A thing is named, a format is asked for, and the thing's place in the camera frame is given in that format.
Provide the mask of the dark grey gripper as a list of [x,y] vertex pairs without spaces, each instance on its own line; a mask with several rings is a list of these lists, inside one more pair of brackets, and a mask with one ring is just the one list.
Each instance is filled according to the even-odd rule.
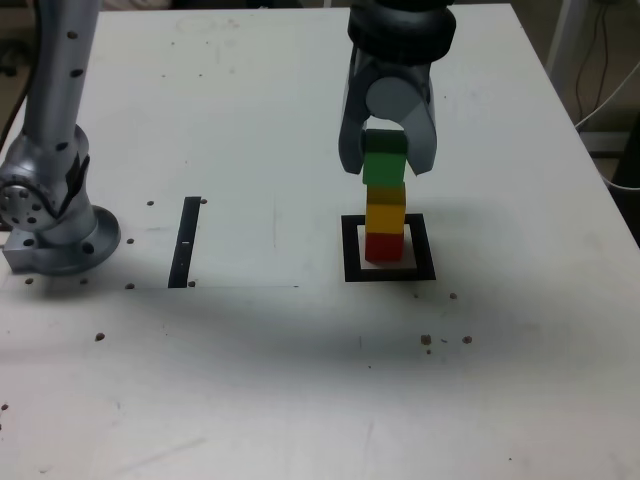
[[407,160],[416,176],[433,169],[437,134],[431,66],[431,63],[413,66],[389,63],[352,47],[338,138],[345,172],[359,174],[362,170],[362,138],[370,114],[402,127]]

